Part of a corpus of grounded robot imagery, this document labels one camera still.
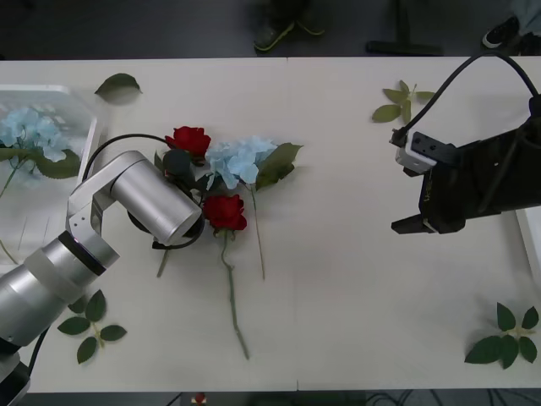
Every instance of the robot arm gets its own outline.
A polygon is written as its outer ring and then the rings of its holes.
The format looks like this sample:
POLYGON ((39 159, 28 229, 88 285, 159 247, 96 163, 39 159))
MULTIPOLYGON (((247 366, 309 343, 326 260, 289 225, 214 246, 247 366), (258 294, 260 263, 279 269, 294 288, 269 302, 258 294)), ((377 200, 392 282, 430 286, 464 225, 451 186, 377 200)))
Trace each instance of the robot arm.
POLYGON ((440 87, 415 118, 393 134, 396 161, 409 176, 423 175, 420 214, 391 224, 399 234, 454 233, 466 220, 541 206, 541 96, 512 59, 491 51, 469 58, 440 87), (521 76, 532 93, 530 118, 518 129, 455 147, 410 131, 449 84, 473 61, 493 54, 521 76))
POLYGON ((177 243, 201 215, 137 151, 117 156, 83 182, 69 197, 67 231, 0 277, 0 406, 15 404, 30 384, 19 349, 118 259, 101 237, 102 213, 115 201, 166 245, 177 243))

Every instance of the leaf cluster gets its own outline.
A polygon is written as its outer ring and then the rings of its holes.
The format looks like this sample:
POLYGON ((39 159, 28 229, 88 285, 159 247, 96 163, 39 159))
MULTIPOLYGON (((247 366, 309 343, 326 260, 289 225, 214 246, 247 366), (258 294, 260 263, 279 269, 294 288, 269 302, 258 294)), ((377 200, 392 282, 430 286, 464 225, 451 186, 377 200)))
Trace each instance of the leaf cluster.
POLYGON ((383 93, 394 104, 385 104, 377 108, 372 114, 372 120, 375 123, 389 123, 402 116, 402 121, 407 124, 412 121, 412 102, 417 99, 417 101, 425 103, 434 95, 432 91, 415 91, 417 85, 410 91, 409 86, 403 80, 398 82, 398 87, 398 90, 383 89, 383 93))
POLYGON ((88 303, 85 297, 82 297, 68 307, 77 316, 70 317, 58 326, 60 332, 69 336, 78 336, 86 332, 90 326, 93 326, 96 332, 94 337, 86 338, 79 346, 77 350, 77 362, 79 364, 83 364, 92 358, 98 349, 98 343, 103 347, 104 342, 115 342, 126 335, 126 330, 119 325, 110 325, 102 330, 97 328, 95 323, 100 321, 107 311, 107 302, 101 290, 98 290, 88 303))
POLYGON ((468 364, 490 364, 500 361, 504 370, 509 368, 517 355, 532 363, 538 356, 533 341, 526 337, 539 322, 539 314, 535 307, 530 308, 518 326, 513 313, 501 303, 497 305, 498 327, 503 336, 490 336, 475 343, 464 362, 468 364))

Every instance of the flower stem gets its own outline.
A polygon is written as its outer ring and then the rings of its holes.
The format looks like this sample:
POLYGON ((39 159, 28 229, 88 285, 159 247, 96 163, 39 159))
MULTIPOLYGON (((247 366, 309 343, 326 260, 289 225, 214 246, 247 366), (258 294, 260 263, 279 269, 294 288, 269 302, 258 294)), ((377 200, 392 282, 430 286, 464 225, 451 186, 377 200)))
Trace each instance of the flower stem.
POLYGON ((238 323, 237 323, 237 306, 235 305, 235 285, 233 283, 233 266, 228 264, 225 258, 226 249, 227 249, 227 241, 228 241, 228 237, 227 237, 227 230, 226 230, 224 232, 223 250, 221 251, 221 262, 226 267, 227 276, 229 278, 229 303, 231 303, 233 328, 235 329, 235 333, 237 334, 238 341, 240 342, 240 345, 243 348, 244 357, 246 359, 250 359, 248 347, 246 346, 246 342, 244 342, 243 334, 240 332, 240 328, 238 328, 238 323))
MULTIPOLYGON (((19 165, 16 165, 16 166, 14 167, 14 170, 11 171, 11 174, 9 175, 8 181, 7 181, 6 184, 3 186, 2 192, 0 192, 0 198, 2 198, 4 192, 6 191, 6 189, 7 189, 8 186, 9 186, 9 183, 12 181, 12 179, 14 178, 15 173, 17 172, 17 169, 19 169, 19 168, 20 168, 20 166, 19 166, 19 165)), ((11 254, 9 254, 9 251, 6 249, 6 246, 3 244, 3 242, 2 242, 1 239, 0 239, 0 246, 2 247, 3 252, 5 252, 6 255, 9 257, 9 259, 10 259, 15 265, 18 265, 19 263, 11 256, 11 254)))
POLYGON ((169 258, 169 252, 171 251, 165 250, 165 252, 163 253, 163 258, 161 259, 161 264, 160 264, 160 267, 158 268, 158 274, 156 275, 156 277, 161 277, 163 270, 166 269, 166 263, 167 263, 167 259, 169 258))
POLYGON ((11 171, 11 174, 9 175, 9 178, 8 178, 8 182, 6 182, 6 184, 3 186, 2 192, 0 192, 0 198, 2 198, 4 192, 5 192, 6 189, 8 188, 9 183, 10 183, 11 180, 14 178, 14 175, 15 175, 15 173, 17 172, 17 169, 19 169, 19 168, 20 168, 20 166, 17 165, 17 166, 14 167, 14 170, 11 171))
POLYGON ((6 255, 9 257, 9 259, 15 264, 18 265, 19 263, 9 254, 9 251, 6 250, 5 245, 3 244, 2 240, 0 239, 0 246, 2 247, 3 252, 6 253, 6 255))
POLYGON ((101 339, 101 335, 100 335, 100 331, 98 330, 98 327, 96 327, 96 324, 94 324, 94 323, 91 323, 91 325, 92 325, 92 328, 94 329, 94 333, 96 335, 96 339, 98 340, 98 343, 100 344, 100 347, 104 348, 105 343, 101 339))
POLYGON ((257 233, 257 243, 260 246, 261 271, 263 272, 263 280, 265 280, 265 263, 263 262, 263 250, 261 249, 260 227, 257 223, 257 205, 255 204, 254 187, 250 188, 250 193, 252 194, 252 201, 254 202, 255 232, 257 233))

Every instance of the person's shoe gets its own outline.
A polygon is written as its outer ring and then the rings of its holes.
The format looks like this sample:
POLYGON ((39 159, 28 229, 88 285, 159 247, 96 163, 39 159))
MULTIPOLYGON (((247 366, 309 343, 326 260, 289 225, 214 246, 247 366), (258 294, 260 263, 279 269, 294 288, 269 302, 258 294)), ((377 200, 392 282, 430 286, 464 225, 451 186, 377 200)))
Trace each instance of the person's shoe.
POLYGON ((325 28, 323 28, 311 7, 306 8, 301 13, 297 19, 297 25, 308 32, 311 36, 321 36, 325 34, 325 28))
POLYGON ((517 46, 518 56, 537 57, 541 55, 541 38, 532 33, 526 34, 517 46))
POLYGON ((504 42, 512 40, 518 34, 518 19, 511 17, 506 22, 494 27, 483 37, 483 45, 489 49, 499 47, 504 42))
POLYGON ((254 41, 255 49, 262 52, 270 51, 294 27, 295 23, 293 21, 282 28, 276 28, 270 22, 266 22, 257 32, 254 41))

